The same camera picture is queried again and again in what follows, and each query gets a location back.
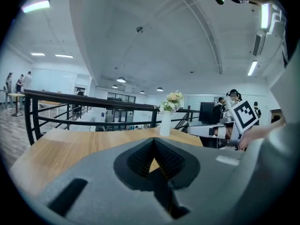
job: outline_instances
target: vase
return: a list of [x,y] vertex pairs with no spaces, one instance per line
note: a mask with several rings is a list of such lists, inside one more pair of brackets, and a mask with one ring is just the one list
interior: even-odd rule
[[159,134],[164,137],[168,137],[170,135],[171,130],[171,112],[164,111],[163,120],[160,125]]

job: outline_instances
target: black metal railing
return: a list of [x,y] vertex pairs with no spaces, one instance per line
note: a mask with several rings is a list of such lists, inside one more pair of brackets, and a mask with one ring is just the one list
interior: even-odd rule
[[[112,100],[105,100],[105,99],[99,99],[95,97],[86,97],[86,96],[79,96],[79,95],[69,95],[69,94],[62,94],[62,93],[55,93],[55,92],[48,92],[48,91],[37,91],[37,90],[24,90],[25,94],[25,123],[26,123],[26,129],[27,129],[27,135],[30,144],[32,145],[34,143],[33,138],[33,131],[35,132],[36,139],[38,140],[43,136],[43,134],[40,131],[40,127],[48,122],[55,122],[58,123],[56,128],[61,126],[62,124],[66,124],[67,126],[64,129],[69,129],[70,125],[84,125],[84,126],[116,126],[117,123],[115,122],[91,122],[91,121],[76,121],[76,120],[70,120],[73,116],[77,114],[82,114],[84,106],[86,107],[86,112],[91,107],[102,107],[106,109],[127,109],[127,110],[139,110],[139,111],[150,111],[152,112],[152,118],[151,121],[140,121],[140,122],[122,122],[120,123],[122,126],[127,125],[143,125],[143,124],[151,124],[151,127],[154,128],[158,123],[161,123],[161,121],[157,120],[157,114],[159,112],[159,109],[156,108],[153,105],[148,104],[135,104],[135,103],[126,103],[126,102],[119,102],[119,101],[112,101]],[[50,101],[50,102],[57,102],[57,103],[63,103],[58,106],[52,106],[48,108],[38,109],[38,101]],[[30,103],[32,103],[32,112],[30,111]],[[79,107],[69,109],[69,105],[79,105]],[[55,109],[58,107],[67,106],[67,111],[63,112],[61,114],[58,114],[57,116],[50,118],[45,117],[42,115],[39,115],[40,112],[44,112],[50,109]],[[76,113],[72,114],[72,116],[69,115],[70,112],[72,112],[74,109],[80,109]],[[179,109],[177,111],[178,113],[186,113],[184,118],[182,119],[173,119],[171,121],[192,121],[192,119],[198,118],[193,117],[193,113],[198,113],[199,111],[191,110],[190,106],[188,109]],[[58,119],[60,116],[66,114],[67,119]],[[31,121],[30,117],[32,115],[33,119],[33,128],[31,127]]]

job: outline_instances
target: wooden floor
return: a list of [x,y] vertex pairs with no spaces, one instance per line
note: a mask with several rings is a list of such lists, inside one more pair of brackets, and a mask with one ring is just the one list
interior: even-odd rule
[[[0,155],[7,169],[30,147],[25,116],[12,117],[13,113],[15,113],[15,108],[1,109],[0,107]],[[48,111],[41,112],[40,115],[48,116]],[[54,116],[56,116],[55,109],[51,110],[51,117]],[[49,122],[41,127],[41,132],[47,132],[56,125],[57,123]]]

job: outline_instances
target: table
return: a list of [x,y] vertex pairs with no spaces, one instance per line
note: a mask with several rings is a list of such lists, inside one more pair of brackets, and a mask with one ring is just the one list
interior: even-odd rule
[[24,97],[24,94],[21,93],[8,93],[9,96],[15,97],[15,113],[12,114],[13,117],[20,117],[23,115],[23,113],[18,112],[18,101],[19,97]]
[[[83,157],[128,142],[162,137],[159,130],[156,127],[117,132],[75,132],[52,128],[20,156],[11,167],[10,175],[17,186],[38,196],[49,182]],[[199,137],[175,129],[164,138],[202,146]],[[158,167],[154,161],[150,171]]]
[[[50,102],[50,101],[43,101],[43,100],[40,100],[38,101],[38,104],[39,105],[45,105],[45,106],[48,106],[48,107],[54,107],[54,106],[58,106],[58,105],[62,105],[63,103],[56,103],[56,102]],[[59,115],[60,113],[60,108],[56,108],[56,115]]]

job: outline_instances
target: high table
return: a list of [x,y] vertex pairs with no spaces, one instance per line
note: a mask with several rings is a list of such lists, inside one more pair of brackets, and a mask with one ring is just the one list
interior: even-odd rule
[[[128,142],[162,137],[159,130],[157,127],[117,132],[74,132],[52,128],[20,156],[11,167],[10,175],[17,186],[38,196],[49,182],[85,156]],[[162,138],[202,146],[199,137],[175,129],[171,129],[169,137]],[[153,161],[150,171],[158,167]]]
[[23,115],[23,113],[18,112],[18,101],[19,97],[24,97],[24,94],[21,93],[8,93],[9,96],[15,97],[15,113],[12,114],[13,117],[20,117]]
[[[45,105],[45,106],[48,106],[48,107],[54,107],[54,106],[58,106],[58,105],[62,105],[63,103],[56,103],[56,102],[50,102],[50,101],[43,101],[43,100],[40,100],[38,101],[38,104],[39,105]],[[56,115],[59,115],[60,113],[60,108],[56,108]]]

